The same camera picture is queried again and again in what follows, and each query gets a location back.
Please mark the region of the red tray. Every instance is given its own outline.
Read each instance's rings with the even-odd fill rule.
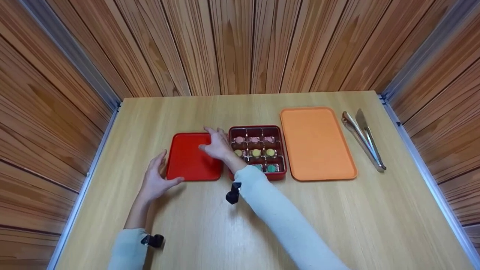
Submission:
[[[167,164],[167,179],[215,181],[222,175],[222,161],[209,157],[198,146],[210,144],[208,133],[177,133],[173,136]]]
[[[282,180],[287,173],[285,163],[285,151],[283,147],[282,134],[276,125],[258,126],[234,126],[228,131],[228,137],[233,150],[242,151],[242,158],[247,164],[256,165],[261,168],[270,181]],[[254,157],[253,149],[260,150],[260,156]],[[268,156],[267,150],[273,149],[274,156]],[[268,172],[268,166],[274,166],[275,172]],[[230,179],[234,175],[229,171]]]

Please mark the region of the dark red box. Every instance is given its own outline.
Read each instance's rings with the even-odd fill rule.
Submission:
[[[287,173],[286,152],[283,147],[282,133],[278,126],[233,126],[228,131],[228,139],[233,150],[242,151],[242,158],[247,164],[261,167],[268,180],[278,181],[285,178]],[[254,149],[260,150],[260,156],[253,156]],[[274,156],[267,154],[269,149],[275,152]],[[267,171],[269,165],[275,167],[275,172]],[[232,172],[229,171],[229,175],[230,179],[234,180]]]

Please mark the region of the tray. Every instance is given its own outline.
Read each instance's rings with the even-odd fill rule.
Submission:
[[[276,125],[258,126],[234,126],[228,131],[228,137],[233,150],[241,151],[241,157],[249,165],[258,166],[265,173],[270,181],[282,180],[285,178],[287,166],[285,163],[282,134]],[[260,151],[260,156],[255,157],[253,150]]]
[[[222,161],[209,157],[198,146],[210,144],[209,133],[177,133],[168,156],[167,179],[179,176],[185,181],[215,181],[222,175]]]
[[[357,177],[357,168],[331,108],[289,108],[282,110],[280,118],[293,178],[319,181]]]

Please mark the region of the black clip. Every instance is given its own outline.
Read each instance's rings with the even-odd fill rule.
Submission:
[[[159,248],[159,247],[162,246],[164,239],[165,238],[161,234],[155,234],[154,236],[151,236],[151,235],[147,234],[147,236],[145,236],[140,241],[140,243],[142,243],[143,245],[152,246],[154,248]]]
[[[225,199],[227,199],[227,202],[230,204],[236,204],[239,201],[239,195],[240,195],[240,187],[241,183],[240,182],[233,182],[232,183],[232,190],[227,193],[225,196]]]

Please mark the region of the metal frame edge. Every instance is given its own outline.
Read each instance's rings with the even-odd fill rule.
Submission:
[[[440,187],[438,186],[437,182],[435,181],[434,177],[428,170],[427,165],[423,161],[423,159],[420,156],[420,153],[417,151],[417,148],[413,144],[412,140],[410,139],[410,136],[408,135],[407,131],[403,127],[403,125],[400,123],[400,120],[396,116],[395,112],[393,111],[392,107],[386,101],[383,97],[380,97],[380,100],[394,123],[396,130],[400,137],[402,138],[405,146],[407,147],[407,150],[410,152],[410,155],[413,158],[413,161],[417,165],[417,168],[420,171],[420,174],[422,175],[423,179],[425,180],[425,183],[428,186],[428,189],[433,195],[433,198],[437,202],[440,210],[442,211],[443,215],[445,216],[445,219],[448,222],[448,225],[450,225],[450,228],[452,229],[455,237],[458,239],[461,247],[463,248],[465,254],[469,258],[470,262],[472,263],[472,266],[474,269],[480,270],[480,256],[477,253],[475,247],[473,246],[472,242],[470,241],[467,233],[463,229],[462,225],[456,218],[456,215],[453,213],[452,208],[450,207],[450,204],[446,200],[445,196],[443,195],[442,191],[440,190]]]
[[[382,92],[391,101],[465,22],[480,0],[457,0]]]
[[[67,219],[67,223],[65,224],[65,227],[63,228],[60,239],[57,243],[57,246],[55,247],[55,250],[52,254],[50,262],[48,263],[48,266],[47,266],[48,270],[53,270],[57,266],[57,263],[60,259],[63,248],[65,247],[65,244],[67,243],[70,232],[72,231],[72,228],[73,228],[73,225],[75,224],[78,213],[80,212],[80,207],[82,206],[82,203],[85,199],[85,195],[88,191],[88,187],[90,186],[90,183],[92,181],[92,176],[95,173],[95,169],[96,169],[96,166],[98,164],[100,154],[102,153],[102,150],[105,146],[108,135],[110,134],[110,131],[113,127],[113,123],[115,122],[115,119],[117,117],[119,109],[120,108],[117,108],[117,109],[114,110],[114,112],[112,114],[112,117],[110,118],[110,121],[108,122],[108,126],[105,130],[105,133],[103,134],[102,140],[100,141],[100,145],[98,146],[98,149],[97,149],[96,154],[94,156],[94,159],[92,161],[92,165],[90,166],[90,169],[88,170],[85,181],[82,185],[82,188],[80,189],[80,192],[79,192],[78,197],[75,201],[75,204],[73,205],[72,211],[70,212],[70,215]]]
[[[78,41],[73,37],[46,0],[17,0],[32,16],[45,34],[55,43],[70,63],[98,93],[111,111],[121,99],[95,67]]]

